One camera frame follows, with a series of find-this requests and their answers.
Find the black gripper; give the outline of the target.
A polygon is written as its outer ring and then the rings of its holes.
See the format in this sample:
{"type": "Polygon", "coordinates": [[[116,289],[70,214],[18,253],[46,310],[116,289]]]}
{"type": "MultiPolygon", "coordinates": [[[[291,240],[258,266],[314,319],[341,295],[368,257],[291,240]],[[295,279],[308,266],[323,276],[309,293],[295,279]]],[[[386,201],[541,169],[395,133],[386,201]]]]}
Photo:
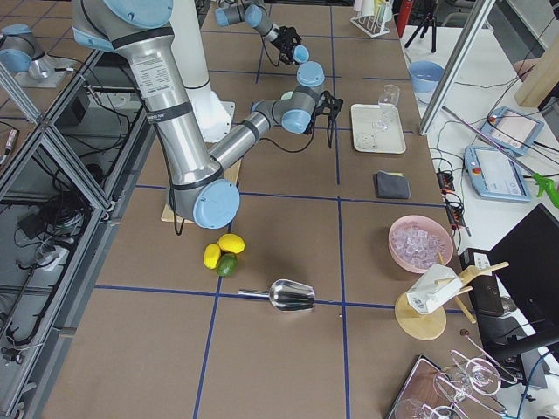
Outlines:
{"type": "Polygon", "coordinates": [[[328,147],[333,147],[333,136],[335,133],[335,123],[343,106],[343,99],[336,98],[331,92],[324,91],[322,93],[321,100],[321,115],[326,115],[328,117],[327,124],[327,142],[328,147]]]}
{"type": "Polygon", "coordinates": [[[273,45],[279,50],[279,61],[286,65],[296,65],[297,61],[292,55],[292,49],[301,45],[301,37],[294,27],[280,26],[274,30],[276,38],[273,45]]]}

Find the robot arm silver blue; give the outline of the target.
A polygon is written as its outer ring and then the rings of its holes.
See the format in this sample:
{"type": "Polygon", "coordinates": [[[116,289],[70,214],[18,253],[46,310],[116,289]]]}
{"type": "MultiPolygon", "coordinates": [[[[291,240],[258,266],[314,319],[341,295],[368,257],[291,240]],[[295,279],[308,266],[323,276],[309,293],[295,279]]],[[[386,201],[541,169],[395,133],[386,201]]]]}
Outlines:
{"type": "Polygon", "coordinates": [[[121,55],[129,64],[162,143],[169,177],[168,203],[174,213],[205,229],[220,229],[236,216],[240,194],[224,171],[239,161],[272,127],[310,134],[315,119],[335,121],[343,101],[324,87],[324,71],[310,60],[293,27],[279,26],[261,1],[236,1],[215,12],[217,23],[240,22],[253,28],[279,50],[279,58],[298,66],[297,85],[290,96],[256,103],[252,113],[211,148],[197,122],[175,56],[187,52],[189,68],[203,64],[199,23],[178,23],[172,1],[75,1],[72,29],[85,47],[121,55]]]}
{"type": "Polygon", "coordinates": [[[306,63],[310,53],[292,26],[279,26],[270,17],[264,1],[223,1],[214,11],[221,27],[245,23],[255,30],[264,43],[279,52],[278,62],[287,65],[306,63]]]}

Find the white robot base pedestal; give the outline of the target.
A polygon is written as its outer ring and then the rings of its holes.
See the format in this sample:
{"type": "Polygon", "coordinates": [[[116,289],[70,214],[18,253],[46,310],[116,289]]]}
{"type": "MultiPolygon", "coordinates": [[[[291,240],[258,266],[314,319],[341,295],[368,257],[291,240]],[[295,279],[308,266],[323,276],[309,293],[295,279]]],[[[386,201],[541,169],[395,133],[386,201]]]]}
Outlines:
{"type": "Polygon", "coordinates": [[[172,52],[180,72],[182,83],[200,127],[204,141],[216,143],[231,129],[234,111],[222,102],[210,84],[200,25],[195,2],[173,2],[170,23],[175,33],[172,52]]]}

